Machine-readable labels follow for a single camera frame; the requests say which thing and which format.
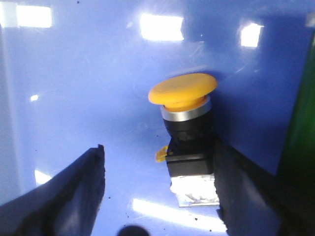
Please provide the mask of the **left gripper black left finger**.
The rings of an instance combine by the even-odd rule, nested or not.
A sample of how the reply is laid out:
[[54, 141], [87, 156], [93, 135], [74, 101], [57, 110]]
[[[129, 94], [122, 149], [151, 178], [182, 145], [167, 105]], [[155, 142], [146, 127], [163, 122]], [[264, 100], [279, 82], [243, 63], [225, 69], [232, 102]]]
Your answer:
[[89, 236], [105, 192], [104, 146], [0, 207], [2, 236]]

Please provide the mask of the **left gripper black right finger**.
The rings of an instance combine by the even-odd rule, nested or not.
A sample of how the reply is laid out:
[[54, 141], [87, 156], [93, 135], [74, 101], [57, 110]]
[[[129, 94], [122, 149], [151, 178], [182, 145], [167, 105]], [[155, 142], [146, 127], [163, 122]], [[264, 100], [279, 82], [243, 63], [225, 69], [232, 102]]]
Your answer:
[[315, 200], [215, 141], [214, 174], [220, 219], [230, 236], [313, 236]]

